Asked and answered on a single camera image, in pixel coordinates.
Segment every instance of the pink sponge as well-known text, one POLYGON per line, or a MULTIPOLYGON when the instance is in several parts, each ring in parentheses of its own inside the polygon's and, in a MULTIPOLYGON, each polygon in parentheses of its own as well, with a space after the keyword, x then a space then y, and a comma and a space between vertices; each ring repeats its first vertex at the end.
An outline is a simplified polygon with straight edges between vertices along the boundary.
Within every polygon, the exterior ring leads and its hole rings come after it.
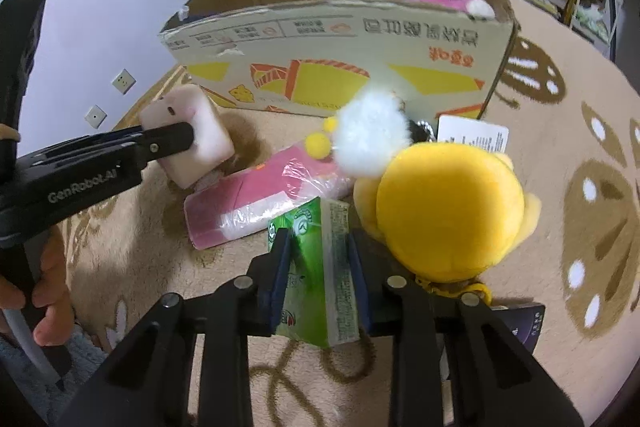
POLYGON ((177 122, 193 127, 193 144, 189 149, 158 160, 167 176, 180 188, 187 188, 234 153, 220 115, 198 86, 176 87, 140 111, 144 129, 154 129, 177 122))

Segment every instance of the wall socket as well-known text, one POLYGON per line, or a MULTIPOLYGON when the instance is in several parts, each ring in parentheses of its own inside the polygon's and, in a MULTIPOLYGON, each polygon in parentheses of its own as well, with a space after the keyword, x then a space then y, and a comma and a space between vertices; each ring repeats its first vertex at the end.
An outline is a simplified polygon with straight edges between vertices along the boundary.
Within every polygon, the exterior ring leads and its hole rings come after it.
POLYGON ((84 115, 84 119, 89 122, 89 125, 94 129, 98 129, 100 124, 107 118, 107 114, 101 110, 97 105, 94 105, 86 115, 84 115))
POLYGON ((116 78, 113 79, 111 85, 119 90, 122 94, 127 94, 131 86, 136 83, 136 79, 131 76, 127 70, 122 70, 116 78))

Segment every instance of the product tag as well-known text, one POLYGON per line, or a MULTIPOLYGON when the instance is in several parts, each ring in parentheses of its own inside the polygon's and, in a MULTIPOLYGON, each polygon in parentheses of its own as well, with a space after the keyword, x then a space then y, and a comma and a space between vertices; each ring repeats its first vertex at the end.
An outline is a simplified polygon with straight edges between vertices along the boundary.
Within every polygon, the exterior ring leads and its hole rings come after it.
POLYGON ((504 152, 509 129, 494 123, 443 114, 438 120, 438 141, 475 145, 488 152, 504 152))

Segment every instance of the human hand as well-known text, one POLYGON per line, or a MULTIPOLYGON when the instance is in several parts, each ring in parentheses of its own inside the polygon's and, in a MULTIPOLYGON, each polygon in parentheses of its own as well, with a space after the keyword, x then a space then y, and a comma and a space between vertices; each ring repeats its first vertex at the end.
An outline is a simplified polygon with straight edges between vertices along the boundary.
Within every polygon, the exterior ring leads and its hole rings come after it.
MULTIPOLYGON (((40 257, 41 276, 33 289, 31 301, 36 308, 47 307, 44 318, 33 330, 33 338, 39 346, 64 344, 74 327, 69 290, 66 287, 66 260, 64 242, 58 227, 52 227, 51 235, 40 257)), ((0 308, 20 310, 25 296, 16 286, 0 276, 0 308)), ((0 333, 10 330, 0 315, 0 333)))

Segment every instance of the stuffed toy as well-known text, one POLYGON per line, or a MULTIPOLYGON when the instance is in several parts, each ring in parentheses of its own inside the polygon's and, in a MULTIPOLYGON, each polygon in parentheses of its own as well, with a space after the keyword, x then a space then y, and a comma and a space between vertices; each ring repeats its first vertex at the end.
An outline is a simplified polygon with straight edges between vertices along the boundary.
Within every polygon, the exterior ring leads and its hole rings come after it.
POLYGON ((427 2, 444 6, 445 8, 453 8, 454 10, 466 12, 475 17, 486 19, 495 19, 494 9, 485 0, 405 0, 410 2, 427 2))
POLYGON ((332 153, 356 178, 353 202, 363 228, 418 283, 449 296, 478 290, 490 302, 488 288, 468 283, 529 237, 540 200, 524 192, 508 156, 416 139, 415 126, 393 93, 367 92, 305 145, 316 157, 332 153))

